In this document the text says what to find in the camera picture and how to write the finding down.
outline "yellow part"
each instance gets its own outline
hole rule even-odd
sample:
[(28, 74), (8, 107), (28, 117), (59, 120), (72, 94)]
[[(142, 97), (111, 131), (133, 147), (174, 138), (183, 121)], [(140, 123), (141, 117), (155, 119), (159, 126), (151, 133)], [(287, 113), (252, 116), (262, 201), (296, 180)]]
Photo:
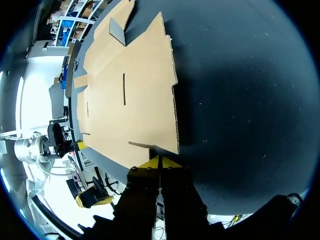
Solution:
[(83, 141), (79, 141), (78, 142), (78, 147), (79, 147), (79, 150), (87, 148), (87, 146), (85, 145), (85, 143)]
[[(78, 205), (80, 208), (85, 208), (84, 205), (83, 205), (83, 203), (82, 203), (82, 201), (81, 201), (81, 199), (80, 199), (80, 197), (79, 197), (82, 193), (83, 193), (83, 192), (80, 192), (80, 193), (78, 194), (78, 196), (76, 196), (75, 202), (77, 203), (77, 205)], [(113, 199), (114, 199), (113, 196), (106, 196), (105, 199), (98, 201), (96, 204), (94, 204), (94, 205), (92, 205), (92, 206), (110, 204), (110, 203), (112, 203), (112, 200), (113, 200)]]
[[(158, 161), (159, 161), (159, 156), (156, 156), (156, 157), (152, 158), (150, 161), (147, 161), (146, 163), (139, 166), (139, 168), (151, 167), (153, 169), (157, 169), (158, 168)], [(165, 156), (162, 157), (162, 167), (164, 169), (166, 169), (168, 167), (182, 168), (181, 165), (175, 163), (174, 161), (170, 160), (169, 158), (167, 158)]]

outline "box on shelf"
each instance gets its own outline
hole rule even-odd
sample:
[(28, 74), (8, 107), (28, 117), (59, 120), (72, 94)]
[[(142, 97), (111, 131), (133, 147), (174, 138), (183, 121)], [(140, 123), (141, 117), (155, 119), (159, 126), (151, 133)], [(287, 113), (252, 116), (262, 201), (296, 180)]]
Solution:
[(72, 0), (65, 0), (61, 2), (60, 9), (64, 12), (64, 14), (66, 13), (71, 1)]

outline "desk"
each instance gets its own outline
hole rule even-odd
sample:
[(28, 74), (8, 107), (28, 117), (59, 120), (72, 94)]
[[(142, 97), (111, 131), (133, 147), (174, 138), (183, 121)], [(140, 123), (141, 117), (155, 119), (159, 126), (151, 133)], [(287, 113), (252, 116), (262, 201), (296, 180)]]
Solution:
[[(83, 69), (94, 24), (78, 54)], [(126, 43), (162, 11), (172, 38), (180, 155), (210, 214), (252, 213), (276, 194), (302, 193), (317, 162), (319, 84), (303, 39), (270, 1), (139, 0)], [(77, 93), (72, 122), (81, 139)], [(128, 169), (93, 149), (83, 154), (120, 182)]]

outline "wire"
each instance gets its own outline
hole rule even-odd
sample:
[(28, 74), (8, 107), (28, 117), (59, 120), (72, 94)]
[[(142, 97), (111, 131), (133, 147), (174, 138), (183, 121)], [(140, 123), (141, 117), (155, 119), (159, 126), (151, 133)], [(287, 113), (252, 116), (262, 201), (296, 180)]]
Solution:
[(163, 235), (164, 235), (164, 233), (165, 233), (165, 229), (164, 229), (162, 226), (157, 226), (157, 227), (156, 227), (156, 231), (158, 231), (158, 230), (160, 230), (160, 229), (162, 229), (162, 234), (161, 234), (161, 237), (160, 237), (160, 240), (161, 240), (162, 237), (163, 237)]
[(40, 155), (36, 158), (36, 164), (38, 165), (38, 168), (39, 168), (42, 172), (44, 172), (45, 174), (48, 174), (49, 176), (68, 177), (68, 176), (72, 176), (73, 174), (76, 173), (76, 170), (75, 170), (74, 168), (71, 168), (71, 167), (63, 167), (63, 168), (64, 168), (64, 169), (72, 170), (72, 171), (73, 171), (72, 173), (59, 174), (59, 173), (49, 172), (49, 171), (43, 169), (42, 166), (40, 165), (40, 158), (41, 158)]

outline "cardboard flap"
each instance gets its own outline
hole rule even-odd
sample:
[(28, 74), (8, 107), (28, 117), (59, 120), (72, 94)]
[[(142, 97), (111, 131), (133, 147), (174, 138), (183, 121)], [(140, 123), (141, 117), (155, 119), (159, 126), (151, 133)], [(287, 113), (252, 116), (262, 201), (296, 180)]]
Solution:
[(114, 6), (114, 8), (107, 14), (107, 16), (105, 16), (99, 26), (95, 29), (93, 34), (94, 39), (97, 39), (102, 32), (109, 29), (108, 25), (110, 23), (110, 18), (115, 18), (116, 22), (125, 29), (135, 2), (135, 0), (121, 0), (116, 6)]
[(134, 8), (134, 4), (134, 0), (120, 1), (96, 28), (94, 32), (94, 44), (91, 44), (88, 48), (83, 62), (83, 68), (87, 73), (98, 74), (103, 66), (125, 48), (123, 44), (109, 33), (110, 19), (114, 18), (118, 25), (124, 29)]
[(81, 88), (88, 85), (88, 75), (82, 75), (74, 78), (74, 88)]

